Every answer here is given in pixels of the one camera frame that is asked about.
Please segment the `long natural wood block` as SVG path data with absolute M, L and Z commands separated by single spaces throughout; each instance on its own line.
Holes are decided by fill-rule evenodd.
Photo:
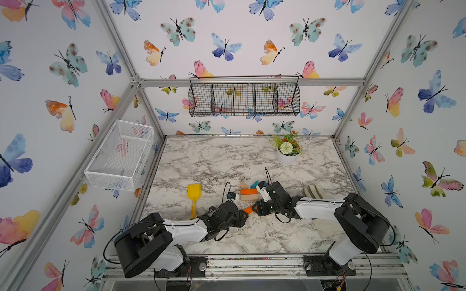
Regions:
M 258 201 L 259 197 L 258 194 L 255 195 L 240 195 L 241 201 Z

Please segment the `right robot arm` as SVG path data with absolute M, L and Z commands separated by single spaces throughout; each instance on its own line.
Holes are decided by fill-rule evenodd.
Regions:
M 261 182 L 256 187 L 262 197 L 252 210 L 260 217 L 280 215 L 287 223 L 294 219 L 322 219 L 340 225 L 345 236 L 333 242 L 323 255 L 303 258 L 307 276 L 356 274 L 352 259 L 360 254 L 375 254 L 391 224 L 378 210 L 360 195 L 350 193 L 341 200 L 312 199 L 307 196 L 290 196 L 279 182 Z

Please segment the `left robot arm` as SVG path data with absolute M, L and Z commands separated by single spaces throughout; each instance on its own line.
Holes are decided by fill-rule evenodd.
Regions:
M 152 213 L 112 238 L 118 256 L 115 264 L 121 266 L 125 278 L 133 278 L 150 267 L 171 276 L 183 275 L 191 265 L 183 248 L 185 243 L 222 240 L 219 234 L 242 228 L 248 217 L 232 201 L 186 221 L 163 219 L 159 213 Z

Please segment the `teal triangle block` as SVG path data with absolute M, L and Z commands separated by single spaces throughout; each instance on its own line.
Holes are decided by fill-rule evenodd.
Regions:
M 259 184 L 259 181 L 256 181 L 250 186 L 250 188 L 255 189 L 258 186 L 258 184 Z

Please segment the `orange rectangular block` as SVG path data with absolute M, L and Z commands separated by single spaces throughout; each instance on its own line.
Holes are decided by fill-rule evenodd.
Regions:
M 252 209 L 252 206 L 249 206 L 249 207 L 243 209 L 243 211 L 244 211 L 245 213 L 249 214 L 249 215 L 252 214 L 252 213 L 254 213 L 254 210 Z
M 258 191 L 256 189 L 241 189 L 241 195 L 257 195 Z

